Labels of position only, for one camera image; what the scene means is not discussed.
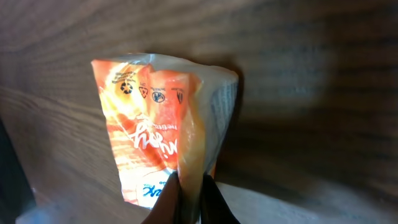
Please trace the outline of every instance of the brown wooden floor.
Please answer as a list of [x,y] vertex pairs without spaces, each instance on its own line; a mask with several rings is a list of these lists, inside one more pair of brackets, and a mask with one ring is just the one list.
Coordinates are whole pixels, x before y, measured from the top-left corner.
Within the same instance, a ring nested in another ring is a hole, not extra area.
[[216,179],[242,223],[398,223],[398,2],[0,0],[0,117],[39,208],[140,223],[90,61],[155,52],[241,74]]

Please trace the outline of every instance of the wooden surface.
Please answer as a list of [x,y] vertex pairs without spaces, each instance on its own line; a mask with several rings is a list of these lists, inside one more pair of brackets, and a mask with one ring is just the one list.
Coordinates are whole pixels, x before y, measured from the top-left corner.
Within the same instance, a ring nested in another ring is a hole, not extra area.
[[242,75],[216,179],[242,223],[398,223],[398,2],[0,0],[0,117],[35,192],[18,223],[140,223],[93,58]]

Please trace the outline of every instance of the plastic wrapper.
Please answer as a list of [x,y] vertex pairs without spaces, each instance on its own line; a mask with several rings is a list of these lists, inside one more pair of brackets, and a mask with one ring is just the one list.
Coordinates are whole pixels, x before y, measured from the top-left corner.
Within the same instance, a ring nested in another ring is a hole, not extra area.
[[177,170],[183,200],[195,210],[231,118],[238,76],[158,54],[91,64],[125,201],[152,208]]

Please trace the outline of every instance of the snack packet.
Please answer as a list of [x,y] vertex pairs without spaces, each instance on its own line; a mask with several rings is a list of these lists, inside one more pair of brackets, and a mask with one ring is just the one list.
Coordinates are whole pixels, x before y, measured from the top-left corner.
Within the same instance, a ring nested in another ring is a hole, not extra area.
[[197,204],[231,118],[238,76],[159,54],[91,64],[125,201],[152,208],[177,170],[184,200]]

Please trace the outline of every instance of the wood grain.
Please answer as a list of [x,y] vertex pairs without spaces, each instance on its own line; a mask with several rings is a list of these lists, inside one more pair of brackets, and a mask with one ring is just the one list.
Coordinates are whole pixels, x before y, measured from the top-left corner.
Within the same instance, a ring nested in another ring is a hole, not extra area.
[[398,222],[393,0],[0,0],[0,117],[40,207],[19,223],[140,223],[91,71],[154,52],[241,75],[216,179],[242,223]]

